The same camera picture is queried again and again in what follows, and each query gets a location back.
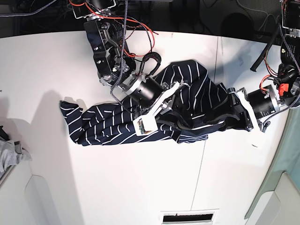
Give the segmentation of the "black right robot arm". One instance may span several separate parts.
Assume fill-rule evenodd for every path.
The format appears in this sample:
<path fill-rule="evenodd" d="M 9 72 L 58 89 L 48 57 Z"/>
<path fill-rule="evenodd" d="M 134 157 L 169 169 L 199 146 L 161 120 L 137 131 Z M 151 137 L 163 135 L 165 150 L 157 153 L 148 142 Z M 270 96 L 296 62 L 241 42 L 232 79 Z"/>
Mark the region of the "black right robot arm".
<path fill-rule="evenodd" d="M 100 82 L 111 90 L 120 89 L 137 103 L 137 109 L 121 104 L 129 113 L 141 135 L 155 131 L 158 123 L 178 130 L 189 130 L 191 118 L 176 96 L 184 81 L 157 82 L 154 74 L 161 65 L 161 56 L 150 50 L 137 56 L 126 43 L 127 22 L 136 19 L 128 15 L 111 14 L 114 0 L 70 1 L 77 19 L 84 18 L 84 29 L 93 50 Z"/>

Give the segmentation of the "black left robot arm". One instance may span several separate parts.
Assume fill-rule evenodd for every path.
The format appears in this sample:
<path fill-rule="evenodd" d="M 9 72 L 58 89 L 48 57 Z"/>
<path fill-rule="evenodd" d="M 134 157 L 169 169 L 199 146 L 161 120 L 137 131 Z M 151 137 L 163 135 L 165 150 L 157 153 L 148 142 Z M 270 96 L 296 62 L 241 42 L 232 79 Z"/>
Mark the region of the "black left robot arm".
<path fill-rule="evenodd" d="M 225 122 L 228 127 L 247 131 L 265 132 L 270 119 L 281 112 L 300 105 L 300 2 L 283 0 L 281 14 L 269 42 L 250 70 L 255 72 L 261 63 L 268 74 L 260 81 L 259 88 L 246 93 L 244 88 L 225 90 L 226 97 L 205 114 L 203 122 L 215 125 Z M 280 64 L 273 70 L 268 54 L 275 40 L 280 38 Z"/>

